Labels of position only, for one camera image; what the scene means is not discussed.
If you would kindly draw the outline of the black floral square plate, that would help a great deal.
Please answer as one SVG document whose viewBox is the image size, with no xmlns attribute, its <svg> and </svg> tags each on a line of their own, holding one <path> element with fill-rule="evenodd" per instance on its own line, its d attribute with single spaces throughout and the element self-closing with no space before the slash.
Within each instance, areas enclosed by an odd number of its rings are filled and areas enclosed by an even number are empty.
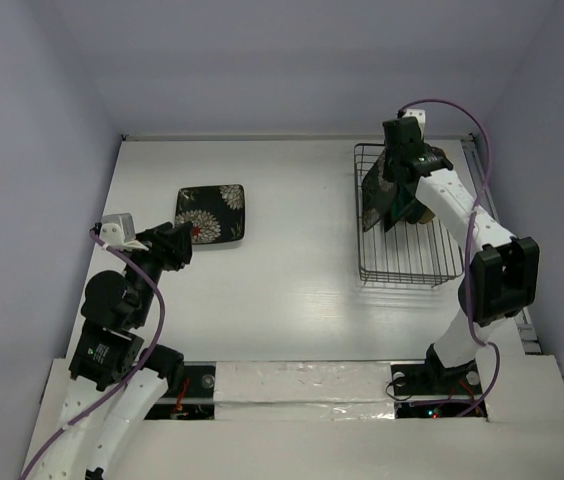
<svg viewBox="0 0 564 480">
<path fill-rule="evenodd" d="M 386 150 L 383 150 L 362 181 L 361 222 L 364 232 L 384 219 L 397 194 L 396 185 L 384 178 L 385 166 Z"/>
<path fill-rule="evenodd" d="M 175 223 L 191 223 L 194 245 L 241 241 L 246 227 L 246 201 L 240 184 L 185 187 L 176 197 Z"/>
</svg>

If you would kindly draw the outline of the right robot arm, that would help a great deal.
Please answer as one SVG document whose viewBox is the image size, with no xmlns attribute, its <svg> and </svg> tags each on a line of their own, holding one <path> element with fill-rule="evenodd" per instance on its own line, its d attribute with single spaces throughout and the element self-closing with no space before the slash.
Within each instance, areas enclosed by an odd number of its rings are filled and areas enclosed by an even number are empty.
<svg viewBox="0 0 564 480">
<path fill-rule="evenodd" d="M 424 384 L 444 392 L 491 333 L 534 302 L 540 248 L 533 238 L 514 235 L 481 206 L 446 154 L 424 141 L 416 117 L 388 120 L 382 127 L 387 181 L 430 210 L 463 247 L 458 313 L 430 346 L 422 368 Z"/>
</svg>

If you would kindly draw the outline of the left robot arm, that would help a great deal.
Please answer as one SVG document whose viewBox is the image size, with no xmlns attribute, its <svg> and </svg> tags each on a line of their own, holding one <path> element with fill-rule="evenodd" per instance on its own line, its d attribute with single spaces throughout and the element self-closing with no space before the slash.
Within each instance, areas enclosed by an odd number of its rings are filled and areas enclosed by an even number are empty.
<svg viewBox="0 0 564 480">
<path fill-rule="evenodd" d="M 111 478 L 156 401 L 181 388 L 184 356 L 158 342 L 166 320 L 158 282 L 163 272 L 190 263 L 192 230 L 189 222 L 166 222 L 136 232 L 128 213 L 91 228 L 94 243 L 125 267 L 101 271 L 86 284 L 56 430 L 22 478 Z"/>
</svg>

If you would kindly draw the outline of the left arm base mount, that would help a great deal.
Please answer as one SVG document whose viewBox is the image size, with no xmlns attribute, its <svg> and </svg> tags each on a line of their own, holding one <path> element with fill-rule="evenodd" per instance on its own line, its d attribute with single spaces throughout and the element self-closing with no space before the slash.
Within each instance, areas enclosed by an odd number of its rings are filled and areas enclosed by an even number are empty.
<svg viewBox="0 0 564 480">
<path fill-rule="evenodd" d="M 183 403 L 212 403 L 215 385 L 215 363 L 186 363 L 177 396 L 182 396 Z"/>
</svg>

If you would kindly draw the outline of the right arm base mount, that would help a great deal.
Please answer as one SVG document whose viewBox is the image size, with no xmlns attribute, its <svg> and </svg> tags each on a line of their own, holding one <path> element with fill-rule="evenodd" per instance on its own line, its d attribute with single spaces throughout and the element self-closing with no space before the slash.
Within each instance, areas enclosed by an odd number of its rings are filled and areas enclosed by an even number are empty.
<svg viewBox="0 0 564 480">
<path fill-rule="evenodd" d="M 400 399 L 482 393 L 475 362 L 440 371 L 425 363 L 394 363 L 391 365 L 391 383 L 393 393 Z"/>
</svg>

